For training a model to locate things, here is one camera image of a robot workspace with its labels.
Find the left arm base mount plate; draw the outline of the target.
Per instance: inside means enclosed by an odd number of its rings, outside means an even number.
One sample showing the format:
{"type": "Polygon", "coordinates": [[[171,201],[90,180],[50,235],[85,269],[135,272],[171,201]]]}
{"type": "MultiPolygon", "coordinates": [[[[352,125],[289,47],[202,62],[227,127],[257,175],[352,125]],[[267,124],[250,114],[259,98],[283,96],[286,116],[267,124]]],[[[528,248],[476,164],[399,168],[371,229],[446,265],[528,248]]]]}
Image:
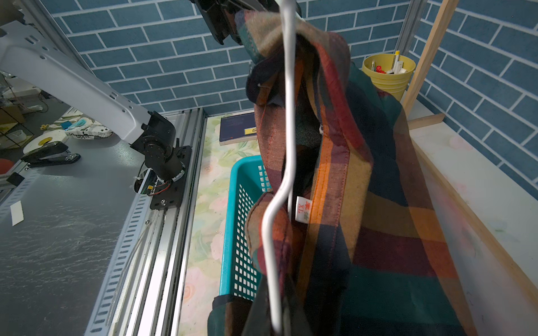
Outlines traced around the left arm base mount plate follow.
{"type": "Polygon", "coordinates": [[[158,145],[150,145],[145,153],[146,169],[140,171],[134,182],[134,191],[151,198],[151,210],[178,207],[183,200],[187,172],[191,161],[190,146],[176,147],[166,158],[158,145]]]}

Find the white wire hanger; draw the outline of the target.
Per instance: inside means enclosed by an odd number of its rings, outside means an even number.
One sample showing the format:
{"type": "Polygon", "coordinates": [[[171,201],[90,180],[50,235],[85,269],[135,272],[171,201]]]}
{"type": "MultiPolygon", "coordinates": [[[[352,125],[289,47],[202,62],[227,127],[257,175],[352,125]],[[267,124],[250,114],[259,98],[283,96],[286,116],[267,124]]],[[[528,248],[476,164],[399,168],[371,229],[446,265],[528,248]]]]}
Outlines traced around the white wire hanger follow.
{"type": "Polygon", "coordinates": [[[274,335],[284,330],[282,295],[280,289],[280,266],[275,247],[274,225],[284,203],[292,208],[294,179],[296,176],[296,23],[294,1],[278,1],[282,28],[284,75],[284,134],[279,136],[282,180],[263,214],[261,238],[266,266],[270,327],[274,335]]]}

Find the plaid long-sleeve shirt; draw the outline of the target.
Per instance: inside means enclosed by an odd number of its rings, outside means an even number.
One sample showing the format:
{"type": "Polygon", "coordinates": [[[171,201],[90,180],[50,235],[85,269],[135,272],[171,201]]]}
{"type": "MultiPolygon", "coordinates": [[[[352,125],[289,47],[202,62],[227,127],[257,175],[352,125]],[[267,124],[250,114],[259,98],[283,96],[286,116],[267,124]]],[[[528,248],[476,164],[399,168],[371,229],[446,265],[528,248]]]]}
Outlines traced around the plaid long-sleeve shirt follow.
{"type": "Polygon", "coordinates": [[[296,24],[293,196],[273,242],[289,335],[475,335],[400,102],[296,24]]]}

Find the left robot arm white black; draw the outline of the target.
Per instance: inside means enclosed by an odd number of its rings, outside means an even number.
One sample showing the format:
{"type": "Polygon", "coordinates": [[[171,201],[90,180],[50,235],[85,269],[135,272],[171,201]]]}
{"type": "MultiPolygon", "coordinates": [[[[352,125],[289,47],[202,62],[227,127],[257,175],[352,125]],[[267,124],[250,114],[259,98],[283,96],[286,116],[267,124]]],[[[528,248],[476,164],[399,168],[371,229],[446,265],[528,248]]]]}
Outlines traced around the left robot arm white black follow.
{"type": "Polygon", "coordinates": [[[45,1],[72,48],[1,5],[1,70],[99,120],[133,144],[152,113],[248,111],[238,17],[280,1],[45,1]]]}

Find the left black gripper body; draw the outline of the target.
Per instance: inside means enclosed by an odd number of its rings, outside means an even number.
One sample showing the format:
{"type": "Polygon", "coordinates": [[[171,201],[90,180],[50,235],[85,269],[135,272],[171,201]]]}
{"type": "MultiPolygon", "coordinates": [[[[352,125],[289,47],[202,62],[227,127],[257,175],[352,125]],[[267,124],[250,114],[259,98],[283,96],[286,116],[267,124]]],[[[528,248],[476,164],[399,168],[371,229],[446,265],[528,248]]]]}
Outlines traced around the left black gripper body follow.
{"type": "Polygon", "coordinates": [[[243,44],[240,37],[240,26],[236,22],[239,12],[280,12],[283,1],[191,1],[200,11],[214,39],[224,44],[224,40],[231,36],[232,39],[243,44]]]}

